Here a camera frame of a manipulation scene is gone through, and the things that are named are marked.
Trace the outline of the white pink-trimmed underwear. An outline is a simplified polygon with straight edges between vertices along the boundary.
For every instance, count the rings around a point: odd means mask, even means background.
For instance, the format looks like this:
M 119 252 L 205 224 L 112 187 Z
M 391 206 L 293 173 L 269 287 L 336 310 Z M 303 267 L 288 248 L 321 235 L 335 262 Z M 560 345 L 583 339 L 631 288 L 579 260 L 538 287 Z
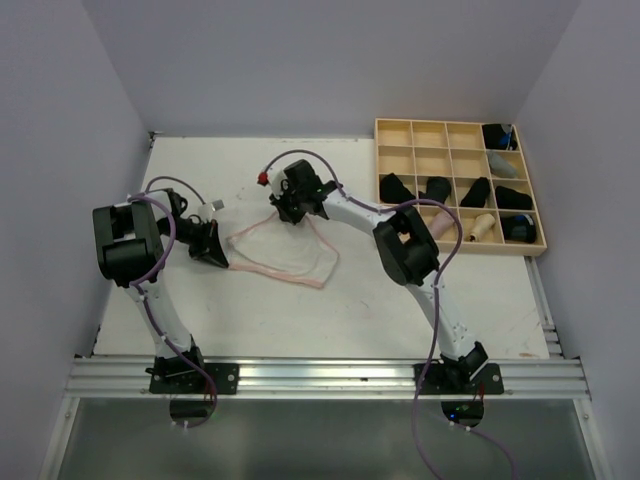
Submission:
M 340 254 L 305 218 L 292 225 L 274 213 L 227 237 L 229 268 L 321 289 Z

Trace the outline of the black striped underwear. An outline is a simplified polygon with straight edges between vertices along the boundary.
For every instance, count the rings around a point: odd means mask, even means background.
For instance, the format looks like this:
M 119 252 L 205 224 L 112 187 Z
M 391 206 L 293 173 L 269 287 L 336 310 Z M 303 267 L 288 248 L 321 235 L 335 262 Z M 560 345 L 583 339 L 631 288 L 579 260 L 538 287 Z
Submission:
M 450 196 L 451 190 L 451 183 L 447 178 L 441 176 L 428 177 L 424 190 L 419 192 L 419 198 L 444 204 Z

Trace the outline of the black garment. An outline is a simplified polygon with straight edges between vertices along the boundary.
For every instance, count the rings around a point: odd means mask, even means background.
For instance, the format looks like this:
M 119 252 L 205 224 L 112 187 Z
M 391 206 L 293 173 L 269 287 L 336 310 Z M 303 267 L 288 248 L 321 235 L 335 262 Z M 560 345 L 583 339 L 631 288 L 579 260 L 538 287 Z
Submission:
M 415 200 L 416 196 L 395 173 L 390 173 L 379 181 L 379 198 L 381 203 L 399 205 Z

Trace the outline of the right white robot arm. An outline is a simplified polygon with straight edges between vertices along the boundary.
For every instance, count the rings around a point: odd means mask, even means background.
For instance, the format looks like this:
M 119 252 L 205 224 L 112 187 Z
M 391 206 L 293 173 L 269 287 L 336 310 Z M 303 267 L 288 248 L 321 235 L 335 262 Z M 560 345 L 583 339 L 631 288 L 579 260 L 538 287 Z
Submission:
M 448 262 L 439 260 L 436 241 L 412 204 L 362 202 L 337 181 L 323 182 L 306 160 L 274 174 L 263 171 L 258 183 L 271 188 L 270 203 L 283 222 L 298 224 L 315 215 L 371 236 L 384 272 L 409 291 L 432 325 L 445 383 L 464 393 L 480 382 L 488 355 L 446 291 L 442 274 Z

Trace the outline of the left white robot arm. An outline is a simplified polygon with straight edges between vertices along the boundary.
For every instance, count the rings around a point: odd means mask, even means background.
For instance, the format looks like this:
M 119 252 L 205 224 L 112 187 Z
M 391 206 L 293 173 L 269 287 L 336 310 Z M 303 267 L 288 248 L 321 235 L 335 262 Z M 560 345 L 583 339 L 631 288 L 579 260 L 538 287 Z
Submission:
M 135 303 L 155 346 L 151 373 L 172 378 L 185 392 L 201 390 L 208 379 L 195 339 L 180 320 L 164 279 L 177 243 L 191 259 L 227 269 L 219 225 L 203 213 L 187 213 L 189 202 L 172 188 L 137 194 L 121 204 L 92 212 L 98 266 L 105 279 Z

